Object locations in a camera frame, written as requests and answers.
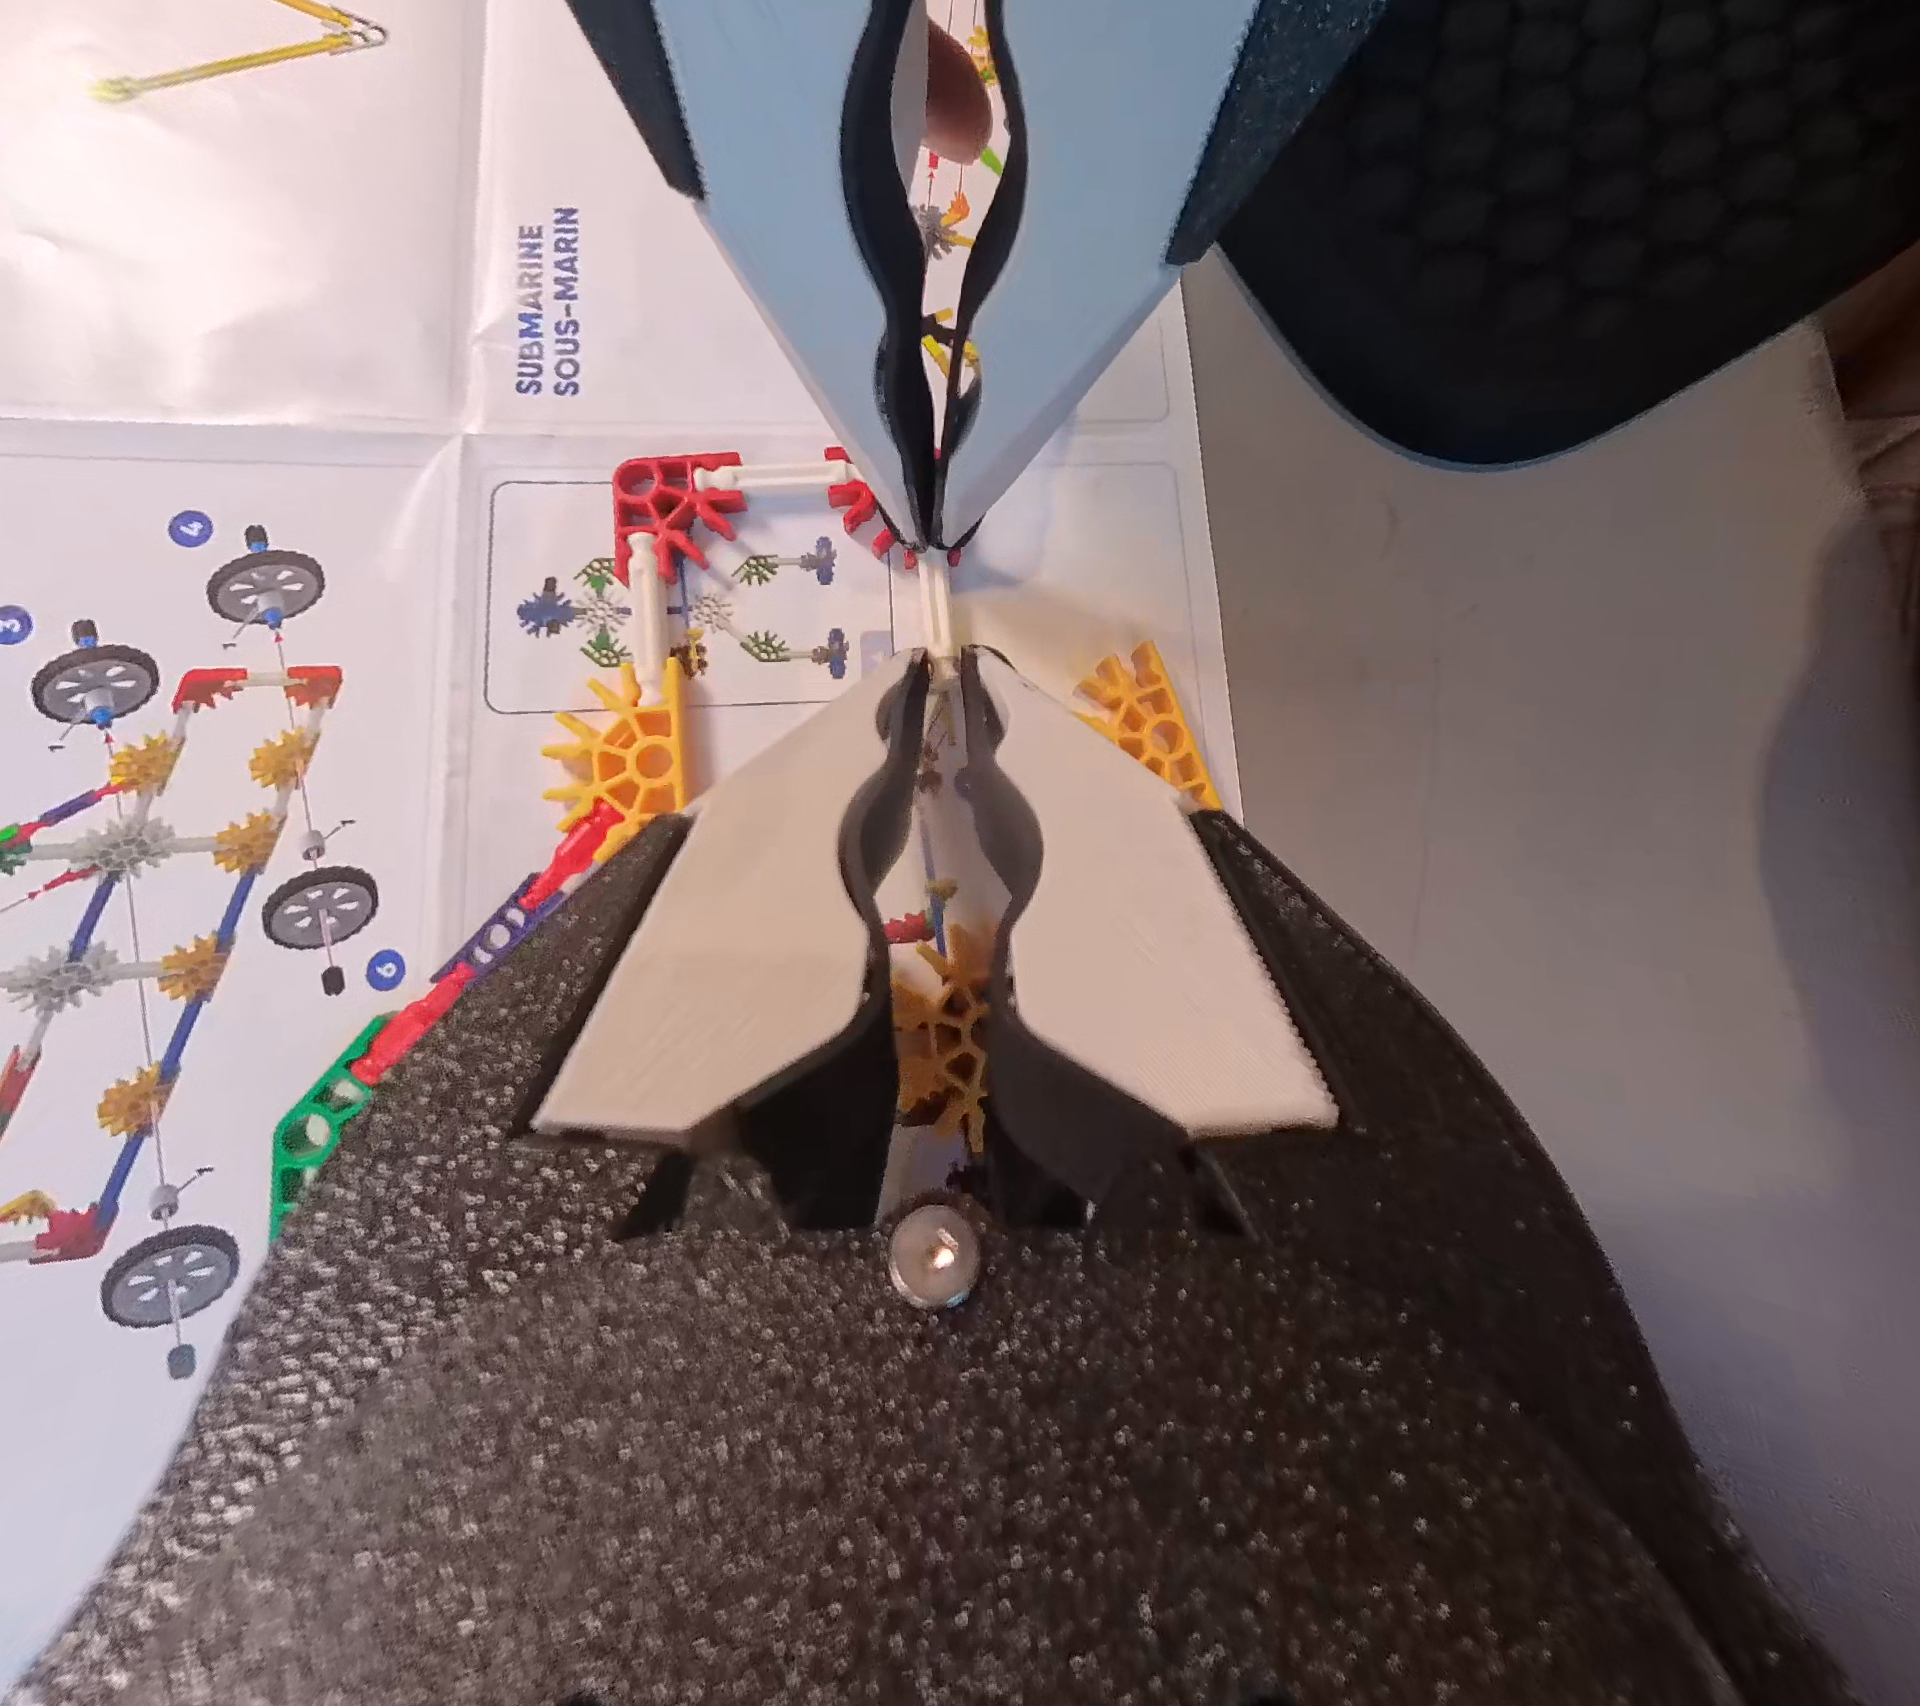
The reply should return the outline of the colourful rod connector toy model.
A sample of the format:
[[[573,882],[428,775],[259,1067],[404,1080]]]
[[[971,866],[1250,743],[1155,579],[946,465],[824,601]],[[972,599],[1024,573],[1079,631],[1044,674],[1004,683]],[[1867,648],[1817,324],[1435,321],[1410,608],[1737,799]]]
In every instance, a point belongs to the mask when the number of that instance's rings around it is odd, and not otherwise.
[[[512,618],[561,641],[559,665],[588,663],[590,707],[562,706],[554,670],[533,683],[529,653],[489,650],[484,694],[506,716],[554,710],[564,735],[543,747],[561,782],[556,844],[422,983],[379,1012],[285,1114],[273,1150],[269,1234],[279,1240],[347,1128],[410,1049],[495,974],[626,844],[684,809],[725,774],[729,712],[782,723],[917,646],[909,618],[923,564],[883,523],[840,446],[797,464],[736,451],[636,456],[611,482],[611,549],[539,591],[493,594],[489,636]]]

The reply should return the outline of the toy building instruction sheet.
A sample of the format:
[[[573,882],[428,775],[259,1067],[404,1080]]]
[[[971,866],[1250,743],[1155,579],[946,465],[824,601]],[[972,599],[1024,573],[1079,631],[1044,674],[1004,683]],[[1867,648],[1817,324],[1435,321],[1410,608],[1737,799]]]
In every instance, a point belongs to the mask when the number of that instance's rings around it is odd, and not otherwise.
[[[191,1423],[283,1118],[556,850],[484,670],[593,665],[493,594],[626,460],[828,446],[567,0],[4,0],[4,1643]],[[876,507],[921,641],[933,565],[1061,689],[1156,640],[1237,795],[1176,292],[968,546]]]

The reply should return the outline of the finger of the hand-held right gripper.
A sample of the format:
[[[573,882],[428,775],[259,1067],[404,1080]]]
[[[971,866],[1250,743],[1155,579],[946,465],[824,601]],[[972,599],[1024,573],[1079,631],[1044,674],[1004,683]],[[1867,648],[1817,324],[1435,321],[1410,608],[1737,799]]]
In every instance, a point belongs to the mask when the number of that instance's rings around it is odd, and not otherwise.
[[[1260,0],[985,0],[1009,150],[955,313],[941,543],[971,535],[1172,287]]]
[[[935,540],[927,255],[897,140],[921,0],[650,0],[698,211],[883,514]]]

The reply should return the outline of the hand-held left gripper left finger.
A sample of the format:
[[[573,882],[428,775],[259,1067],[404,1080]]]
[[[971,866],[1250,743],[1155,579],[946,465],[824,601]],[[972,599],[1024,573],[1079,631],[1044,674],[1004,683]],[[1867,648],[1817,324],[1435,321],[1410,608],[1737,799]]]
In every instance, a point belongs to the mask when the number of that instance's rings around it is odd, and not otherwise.
[[[897,1128],[878,891],[918,774],[918,662],[893,657],[692,809],[536,1106],[606,1135],[762,1165],[793,1222],[872,1222]]]

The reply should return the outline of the yellow snowflake connector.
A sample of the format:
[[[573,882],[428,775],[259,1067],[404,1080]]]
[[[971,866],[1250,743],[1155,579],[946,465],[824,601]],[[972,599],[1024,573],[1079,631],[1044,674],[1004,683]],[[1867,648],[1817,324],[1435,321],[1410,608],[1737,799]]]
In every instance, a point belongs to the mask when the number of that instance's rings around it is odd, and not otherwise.
[[[1156,641],[1108,653],[1073,687],[1097,733],[1176,792],[1193,809],[1222,809],[1222,794]]]

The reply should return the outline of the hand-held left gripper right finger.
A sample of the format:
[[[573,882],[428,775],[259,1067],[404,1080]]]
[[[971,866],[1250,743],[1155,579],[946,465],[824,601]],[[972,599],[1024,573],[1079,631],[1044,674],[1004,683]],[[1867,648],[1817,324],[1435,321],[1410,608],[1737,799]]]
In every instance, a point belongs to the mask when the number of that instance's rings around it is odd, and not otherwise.
[[[972,825],[1007,890],[986,1148],[1098,1207],[1219,1139],[1329,1131],[1333,1086],[1193,808],[1004,657],[963,657]]]

